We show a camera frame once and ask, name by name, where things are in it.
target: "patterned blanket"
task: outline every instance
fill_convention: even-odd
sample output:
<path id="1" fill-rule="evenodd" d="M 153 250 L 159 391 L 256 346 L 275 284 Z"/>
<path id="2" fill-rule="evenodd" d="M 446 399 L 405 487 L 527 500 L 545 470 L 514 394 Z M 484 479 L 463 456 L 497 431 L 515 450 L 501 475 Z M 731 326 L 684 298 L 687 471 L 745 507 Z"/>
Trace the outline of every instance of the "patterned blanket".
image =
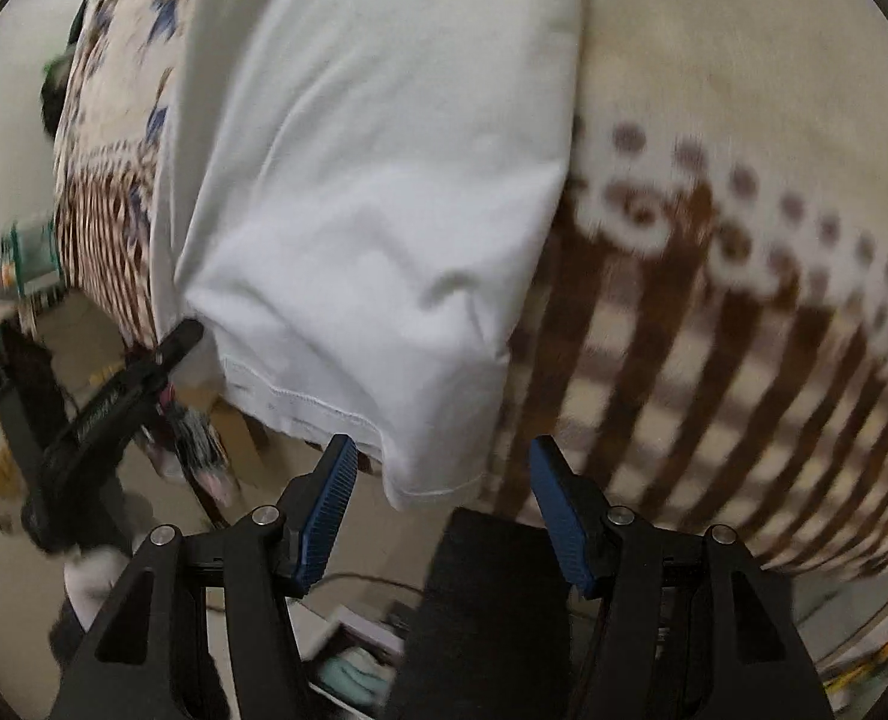
<path id="1" fill-rule="evenodd" d="M 888 566 L 888 213 L 868 215 L 862 198 L 888 208 L 888 137 L 875 130 L 878 151 L 860 151 L 841 135 L 860 128 L 860 100 L 853 121 L 807 119 L 805 97 L 754 74 L 774 35 L 820 42 L 780 0 L 735 0 L 734 23 L 720 15 L 723 28 L 700 32 L 718 1 L 590 0 L 572 174 L 509 340 L 484 502 L 539 520 L 527 443 L 550 433 L 613 502 L 657 524 L 726 522 L 771 565 L 877 572 Z M 879 25 L 869 1 L 824 1 L 857 9 L 853 28 Z M 687 7 L 700 13 L 686 20 Z M 90 0 L 57 139 L 68 279 L 146 346 L 148 209 L 192 16 L 193 0 Z M 833 28 L 815 23 L 815 50 L 836 61 Z M 740 51 L 714 59 L 728 29 Z M 868 61 L 878 39 L 887 53 L 873 33 Z M 832 75 L 806 100 L 827 97 L 830 110 Z M 757 148 L 738 145 L 757 134 Z M 815 173 L 844 194 L 820 194 Z"/>

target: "white fabric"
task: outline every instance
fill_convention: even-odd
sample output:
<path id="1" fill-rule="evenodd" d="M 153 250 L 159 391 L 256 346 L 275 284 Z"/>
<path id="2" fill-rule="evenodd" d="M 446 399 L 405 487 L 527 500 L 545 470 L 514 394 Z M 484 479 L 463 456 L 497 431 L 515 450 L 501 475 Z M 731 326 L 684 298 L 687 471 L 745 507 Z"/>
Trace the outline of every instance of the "white fabric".
<path id="1" fill-rule="evenodd" d="M 579 32 L 580 0 L 198 0 L 152 220 L 158 332 L 200 317 L 232 403 L 350 434 L 396 506 L 473 494 Z"/>

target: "white object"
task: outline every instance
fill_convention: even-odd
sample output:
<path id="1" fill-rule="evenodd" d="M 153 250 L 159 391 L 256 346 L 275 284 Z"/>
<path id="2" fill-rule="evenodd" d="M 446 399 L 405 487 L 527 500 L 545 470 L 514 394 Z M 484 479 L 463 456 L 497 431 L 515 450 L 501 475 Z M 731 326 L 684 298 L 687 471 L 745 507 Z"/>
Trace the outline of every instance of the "white object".
<path id="1" fill-rule="evenodd" d="M 476 493 L 567 170 L 580 0 L 198 0 L 151 231 L 159 335 L 395 506 Z"/>

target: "floor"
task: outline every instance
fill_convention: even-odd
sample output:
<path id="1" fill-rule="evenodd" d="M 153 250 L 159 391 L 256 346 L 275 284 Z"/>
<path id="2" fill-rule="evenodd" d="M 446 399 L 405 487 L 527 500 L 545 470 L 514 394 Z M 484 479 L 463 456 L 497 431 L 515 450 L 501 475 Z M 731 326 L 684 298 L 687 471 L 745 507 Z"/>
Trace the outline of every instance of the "floor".
<path id="1" fill-rule="evenodd" d="M 63 49 L 80 1 L 11 0 L 0 15 L 0 230 L 14 218 L 43 213 L 52 203 L 52 147 L 40 124 L 38 91 L 42 67 Z M 42 329 L 55 351 L 58 375 L 72 390 L 85 388 L 89 375 L 121 352 L 114 327 L 82 298 L 68 300 Z M 287 479 L 313 466 L 316 453 L 275 437 L 265 461 L 262 483 L 245 486 L 247 506 L 276 499 Z M 148 498 L 157 519 L 172 522 L 185 533 L 203 529 L 203 515 L 187 490 L 161 482 L 137 451 L 126 456 L 121 479 L 126 488 Z M 329 572 L 422 584 L 447 516 L 447 509 L 396 512 L 383 496 L 380 479 L 361 475 Z M 825 580 L 801 581 L 796 591 L 799 608 L 809 608 L 826 592 Z M 44 717 L 56 693 L 58 675 L 47 651 L 47 630 L 62 595 L 58 562 L 46 560 L 23 538 L 0 534 L 0 689 L 26 720 Z M 812 654 L 819 656 L 834 646 L 841 615 L 860 619 L 867 604 L 887 596 L 888 580 L 853 586 L 846 603 L 814 615 L 805 629 Z M 339 581 L 311 594 L 307 606 L 324 616 L 338 604 L 368 613 L 383 608 L 392 597 L 413 601 L 406 590 Z M 212 632 L 215 649 L 220 651 L 220 618 L 212 621 L 217 624 Z M 226 656 L 218 660 L 226 669 Z"/>

